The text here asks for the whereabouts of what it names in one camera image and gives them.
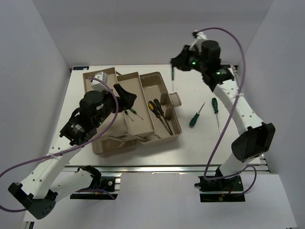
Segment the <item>short black green precision screwdriver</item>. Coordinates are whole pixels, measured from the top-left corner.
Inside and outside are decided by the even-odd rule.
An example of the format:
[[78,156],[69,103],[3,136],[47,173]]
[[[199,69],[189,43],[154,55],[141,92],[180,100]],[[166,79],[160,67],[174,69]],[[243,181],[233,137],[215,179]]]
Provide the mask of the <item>short black green precision screwdriver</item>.
[[133,108],[131,108],[130,111],[143,120],[143,118]]

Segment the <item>yellow black handle file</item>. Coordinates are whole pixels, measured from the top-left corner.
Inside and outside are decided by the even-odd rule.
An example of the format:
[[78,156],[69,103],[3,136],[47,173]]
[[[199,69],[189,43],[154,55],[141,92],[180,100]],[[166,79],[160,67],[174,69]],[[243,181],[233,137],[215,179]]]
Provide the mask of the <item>yellow black handle file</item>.
[[149,107],[149,109],[154,113],[154,115],[161,121],[161,123],[163,124],[163,126],[165,127],[165,129],[168,131],[168,133],[169,133],[170,135],[172,135],[171,132],[170,132],[170,130],[169,130],[168,127],[166,126],[165,122],[162,120],[161,114],[160,114],[159,111],[157,110],[157,107],[156,107],[156,105],[154,104],[154,102],[149,101],[149,102],[148,102],[148,107]]

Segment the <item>yellow black long screwdriver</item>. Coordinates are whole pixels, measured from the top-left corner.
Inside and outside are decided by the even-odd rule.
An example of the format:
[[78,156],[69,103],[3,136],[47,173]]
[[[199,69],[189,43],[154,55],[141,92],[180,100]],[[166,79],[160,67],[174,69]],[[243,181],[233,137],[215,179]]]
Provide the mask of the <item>yellow black long screwdriver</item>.
[[170,134],[173,135],[172,129],[171,129],[171,127],[169,126],[169,123],[168,123],[168,121],[167,121],[166,118],[165,118],[165,113],[164,113],[164,111],[163,111],[163,109],[162,109],[162,106],[161,106],[159,100],[155,98],[155,99],[153,100],[153,102],[154,102],[154,104],[155,104],[155,106],[156,106],[156,108],[157,108],[159,114],[163,117],[163,119],[164,119],[164,121],[165,121],[165,123],[166,123],[166,125],[167,125],[167,127],[168,127],[168,129],[169,129]]

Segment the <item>beige cantilever toolbox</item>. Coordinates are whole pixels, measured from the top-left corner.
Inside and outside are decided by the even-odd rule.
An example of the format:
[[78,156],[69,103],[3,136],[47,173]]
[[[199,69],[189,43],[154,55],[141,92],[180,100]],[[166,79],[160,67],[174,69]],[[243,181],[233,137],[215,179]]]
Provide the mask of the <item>beige cantilever toolbox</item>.
[[[133,109],[143,118],[127,110],[134,122],[123,112],[100,138],[92,143],[95,155],[109,157],[132,151],[137,145],[145,147],[169,143],[182,133],[175,108],[182,102],[178,93],[169,93],[160,72],[139,74],[138,72],[119,74],[115,68],[108,68],[83,74],[84,91],[92,91],[90,78],[98,72],[108,74],[107,84],[113,87],[119,83],[126,91],[137,95]],[[165,113],[165,118],[172,129],[170,135],[161,121],[149,109],[148,102],[158,99]]]

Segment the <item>green handle long screwdriver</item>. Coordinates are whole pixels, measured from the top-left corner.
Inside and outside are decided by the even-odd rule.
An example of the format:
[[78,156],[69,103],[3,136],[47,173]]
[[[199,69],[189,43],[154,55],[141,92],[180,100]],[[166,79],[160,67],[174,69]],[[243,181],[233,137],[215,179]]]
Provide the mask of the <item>green handle long screwdriver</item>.
[[214,114],[216,115],[219,134],[221,134],[222,131],[221,131],[219,117],[218,117],[218,113],[219,113],[218,102],[217,102],[217,99],[215,97],[212,98],[212,107],[213,107]]

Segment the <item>large green handle screwdriver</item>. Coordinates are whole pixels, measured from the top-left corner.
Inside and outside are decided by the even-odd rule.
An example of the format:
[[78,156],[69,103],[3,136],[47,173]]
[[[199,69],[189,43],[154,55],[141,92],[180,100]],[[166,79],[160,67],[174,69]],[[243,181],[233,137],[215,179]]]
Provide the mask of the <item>large green handle screwdriver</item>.
[[200,116],[200,112],[201,112],[201,110],[203,109],[204,105],[205,105],[205,103],[202,104],[202,106],[201,106],[201,108],[199,109],[199,111],[196,112],[195,115],[193,116],[193,118],[190,120],[190,122],[189,122],[189,127],[190,127],[190,128],[193,128],[193,127],[195,126],[195,124],[196,124],[196,122],[197,122],[197,120],[198,120],[198,117]]

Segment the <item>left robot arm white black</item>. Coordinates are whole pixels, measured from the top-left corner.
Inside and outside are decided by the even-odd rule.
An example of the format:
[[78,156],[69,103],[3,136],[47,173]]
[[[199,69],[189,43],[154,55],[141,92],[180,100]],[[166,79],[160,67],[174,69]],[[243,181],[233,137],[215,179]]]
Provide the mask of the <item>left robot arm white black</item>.
[[97,190],[101,185],[101,174],[92,166],[83,166],[73,175],[57,182],[55,179],[68,162],[81,151],[97,134],[98,127],[110,114],[118,114],[132,108],[137,96],[124,90],[118,83],[114,84],[118,93],[112,90],[92,90],[85,93],[61,129],[55,147],[62,150],[56,155],[49,152],[48,158],[20,183],[12,183],[8,191],[36,219],[43,219],[61,199],[79,190]]

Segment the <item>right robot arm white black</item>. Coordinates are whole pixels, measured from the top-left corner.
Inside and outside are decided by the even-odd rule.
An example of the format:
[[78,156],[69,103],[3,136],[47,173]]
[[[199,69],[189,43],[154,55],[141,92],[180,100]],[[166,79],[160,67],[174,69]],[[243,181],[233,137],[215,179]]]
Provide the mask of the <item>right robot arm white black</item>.
[[171,59],[171,65],[184,72],[199,72],[237,127],[239,136],[231,144],[232,152],[215,174],[216,186],[227,190],[233,183],[232,177],[239,175],[249,162],[269,150],[275,126],[265,123],[250,107],[231,70],[221,64],[220,52],[218,42],[199,40],[193,45],[185,45],[181,53]]

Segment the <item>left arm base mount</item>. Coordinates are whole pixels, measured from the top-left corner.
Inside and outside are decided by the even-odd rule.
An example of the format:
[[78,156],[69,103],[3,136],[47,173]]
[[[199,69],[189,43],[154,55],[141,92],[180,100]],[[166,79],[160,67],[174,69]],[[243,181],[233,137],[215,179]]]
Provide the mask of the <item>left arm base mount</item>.
[[100,186],[93,191],[81,191],[70,195],[74,200],[115,200],[120,190],[120,176],[102,176]]

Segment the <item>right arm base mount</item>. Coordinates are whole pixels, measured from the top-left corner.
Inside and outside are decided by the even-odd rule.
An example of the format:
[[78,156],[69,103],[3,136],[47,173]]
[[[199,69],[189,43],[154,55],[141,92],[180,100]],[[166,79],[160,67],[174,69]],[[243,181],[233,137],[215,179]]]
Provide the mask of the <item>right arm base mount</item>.
[[203,176],[198,178],[199,182],[194,187],[199,189],[202,203],[245,202],[240,176],[210,181]]

